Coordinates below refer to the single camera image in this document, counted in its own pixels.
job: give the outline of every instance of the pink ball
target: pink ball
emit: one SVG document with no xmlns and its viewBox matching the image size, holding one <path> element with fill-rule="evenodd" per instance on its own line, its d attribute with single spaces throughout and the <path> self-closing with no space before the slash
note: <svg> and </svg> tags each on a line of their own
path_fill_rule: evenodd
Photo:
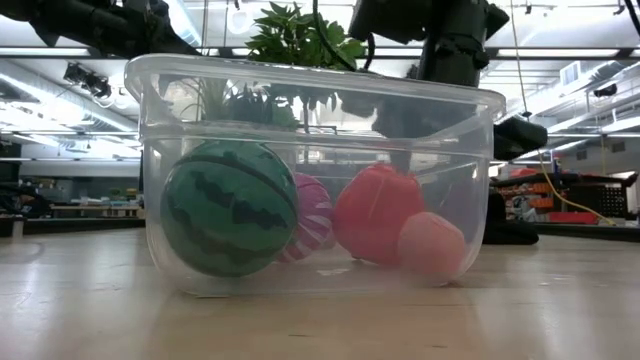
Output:
<svg viewBox="0 0 640 360">
<path fill-rule="evenodd" d="M 429 212 L 411 216 L 398 242 L 402 265 L 433 281 L 450 281 L 465 258 L 464 235 L 444 218 Z"/>
<path fill-rule="evenodd" d="M 311 255 L 325 243 L 331 232 L 333 207 L 324 185 L 301 173 L 295 174 L 295 181 L 298 188 L 298 228 L 276 259 L 283 263 Z"/>
</svg>

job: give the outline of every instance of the table surface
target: table surface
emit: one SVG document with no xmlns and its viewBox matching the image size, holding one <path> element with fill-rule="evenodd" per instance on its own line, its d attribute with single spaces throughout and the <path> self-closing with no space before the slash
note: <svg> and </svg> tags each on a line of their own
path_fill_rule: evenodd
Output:
<svg viewBox="0 0 640 360">
<path fill-rule="evenodd" d="M 485 246 L 452 286 L 198 299 L 143 230 L 0 243 L 0 359 L 634 359 L 640 245 Z"/>
</svg>

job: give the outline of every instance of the clear plastic bin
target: clear plastic bin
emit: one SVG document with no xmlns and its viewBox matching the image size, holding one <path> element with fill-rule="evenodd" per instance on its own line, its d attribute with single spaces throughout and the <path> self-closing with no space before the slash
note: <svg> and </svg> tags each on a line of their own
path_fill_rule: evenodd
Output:
<svg viewBox="0 0 640 360">
<path fill-rule="evenodd" d="M 177 55 L 126 86 L 149 247 L 186 292 L 438 286 L 478 254 L 497 93 Z"/>
</svg>

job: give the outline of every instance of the green striped ball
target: green striped ball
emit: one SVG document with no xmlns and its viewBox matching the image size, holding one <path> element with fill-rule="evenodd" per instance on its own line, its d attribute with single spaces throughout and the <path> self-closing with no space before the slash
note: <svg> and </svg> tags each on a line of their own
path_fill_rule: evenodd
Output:
<svg viewBox="0 0 640 360">
<path fill-rule="evenodd" d="M 161 222 L 173 251 L 202 273 L 240 277 L 269 265 L 297 226 L 296 185 L 263 144 L 211 141 L 178 161 Z"/>
</svg>

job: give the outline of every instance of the black equipment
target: black equipment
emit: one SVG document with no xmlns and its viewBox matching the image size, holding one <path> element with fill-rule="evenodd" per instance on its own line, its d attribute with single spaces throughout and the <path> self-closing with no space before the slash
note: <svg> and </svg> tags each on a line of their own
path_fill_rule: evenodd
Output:
<svg viewBox="0 0 640 360">
<path fill-rule="evenodd" d="M 150 53 L 200 55 L 171 28 L 162 0 L 2 0 L 0 14 L 28 21 L 47 46 L 60 36 L 104 55 L 126 59 Z"/>
</svg>

